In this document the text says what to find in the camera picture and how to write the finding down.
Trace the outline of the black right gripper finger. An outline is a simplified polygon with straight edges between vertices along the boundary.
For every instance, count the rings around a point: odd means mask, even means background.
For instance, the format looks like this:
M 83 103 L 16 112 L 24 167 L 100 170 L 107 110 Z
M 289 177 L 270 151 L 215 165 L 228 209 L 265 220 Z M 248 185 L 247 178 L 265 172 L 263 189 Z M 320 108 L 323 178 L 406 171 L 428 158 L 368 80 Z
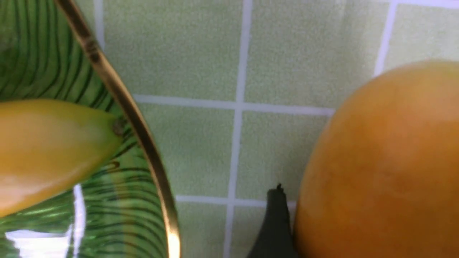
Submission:
M 248 258 L 297 258 L 287 196 L 279 183 L 267 191 L 267 205 L 257 239 Z

